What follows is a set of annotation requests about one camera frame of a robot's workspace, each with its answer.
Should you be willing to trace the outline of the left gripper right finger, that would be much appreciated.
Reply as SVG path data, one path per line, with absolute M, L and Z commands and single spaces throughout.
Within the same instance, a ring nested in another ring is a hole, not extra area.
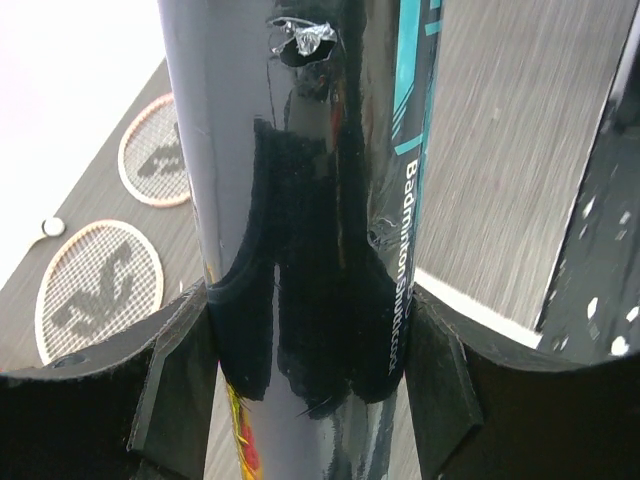
M 406 383 L 425 479 L 635 479 L 639 357 L 580 365 L 416 288 Z

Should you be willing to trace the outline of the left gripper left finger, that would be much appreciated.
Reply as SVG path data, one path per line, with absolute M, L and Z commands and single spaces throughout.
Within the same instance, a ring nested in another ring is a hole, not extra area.
M 203 282 L 97 345 L 1 376 L 4 479 L 201 479 L 215 390 Z

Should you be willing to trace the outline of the black shuttlecock tube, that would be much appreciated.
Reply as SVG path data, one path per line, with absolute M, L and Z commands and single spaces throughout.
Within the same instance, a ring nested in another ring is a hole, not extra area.
M 163 1 L 246 479 L 385 479 L 440 1 Z

